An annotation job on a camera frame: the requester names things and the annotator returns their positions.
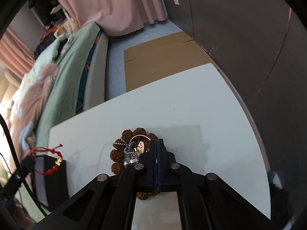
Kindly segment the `flattened brown cardboard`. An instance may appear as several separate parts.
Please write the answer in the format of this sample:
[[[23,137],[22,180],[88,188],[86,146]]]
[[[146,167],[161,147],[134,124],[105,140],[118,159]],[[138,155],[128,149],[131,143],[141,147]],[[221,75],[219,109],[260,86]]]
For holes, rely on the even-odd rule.
[[[177,32],[124,51],[126,91],[211,63],[213,59],[185,32]]]

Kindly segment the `black jewelry box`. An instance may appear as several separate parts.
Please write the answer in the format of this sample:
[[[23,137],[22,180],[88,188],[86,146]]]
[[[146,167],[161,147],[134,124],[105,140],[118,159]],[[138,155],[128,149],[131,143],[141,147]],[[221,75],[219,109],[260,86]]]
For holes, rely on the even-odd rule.
[[[35,170],[32,177],[33,192],[42,207],[49,212],[69,199],[67,165],[63,160],[57,171],[43,175],[55,164],[56,158],[48,155],[35,157]]]

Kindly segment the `pink duck pattern blanket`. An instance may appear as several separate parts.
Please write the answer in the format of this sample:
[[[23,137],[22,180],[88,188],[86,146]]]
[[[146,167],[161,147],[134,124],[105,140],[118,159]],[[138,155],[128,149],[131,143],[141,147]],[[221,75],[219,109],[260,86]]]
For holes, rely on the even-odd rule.
[[[15,110],[9,125],[9,132],[18,160],[22,160],[36,146],[35,128],[50,96],[58,72],[59,67],[55,63],[49,63],[43,67]]]

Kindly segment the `pink curtain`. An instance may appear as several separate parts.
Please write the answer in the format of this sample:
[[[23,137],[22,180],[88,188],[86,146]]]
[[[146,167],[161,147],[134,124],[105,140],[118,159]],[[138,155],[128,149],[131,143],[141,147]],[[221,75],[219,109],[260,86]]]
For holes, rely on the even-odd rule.
[[[1,62],[23,79],[34,65],[33,51],[8,27],[1,38]]]
[[[79,28],[97,23],[109,36],[126,35],[164,21],[162,0],[58,0]]]

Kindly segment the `pile of dark clothes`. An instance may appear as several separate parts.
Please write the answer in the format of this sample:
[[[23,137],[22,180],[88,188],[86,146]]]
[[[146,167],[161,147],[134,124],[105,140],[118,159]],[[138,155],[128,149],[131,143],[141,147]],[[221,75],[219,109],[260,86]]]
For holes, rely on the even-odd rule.
[[[37,45],[34,51],[34,60],[36,60],[39,55],[51,44],[55,41],[56,37],[54,33],[50,33],[48,35],[43,36],[40,39],[40,43]]]

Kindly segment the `light green quilt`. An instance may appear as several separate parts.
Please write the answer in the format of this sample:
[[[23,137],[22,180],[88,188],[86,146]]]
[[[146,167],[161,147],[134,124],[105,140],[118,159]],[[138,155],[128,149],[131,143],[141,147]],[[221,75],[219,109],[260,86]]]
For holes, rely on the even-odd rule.
[[[72,39],[73,36],[71,33],[64,33],[47,46],[35,60],[32,69],[30,69],[30,71],[23,77],[19,89],[28,89],[35,82],[36,78],[46,65],[55,63],[57,56],[61,53],[61,50],[59,50],[60,44],[65,40],[71,42]]]

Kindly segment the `bed with green sheet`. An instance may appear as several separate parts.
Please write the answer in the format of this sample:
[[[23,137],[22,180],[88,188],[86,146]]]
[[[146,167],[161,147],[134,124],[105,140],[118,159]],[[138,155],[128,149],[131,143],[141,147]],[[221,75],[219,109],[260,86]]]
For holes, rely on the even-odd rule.
[[[52,127],[74,117],[85,109],[85,88],[91,61],[98,43],[108,46],[108,38],[98,24],[91,22],[72,34],[71,42],[60,44],[61,53],[55,64],[59,67],[50,96],[35,128],[36,146],[47,147]],[[13,96],[12,117],[26,90]]]

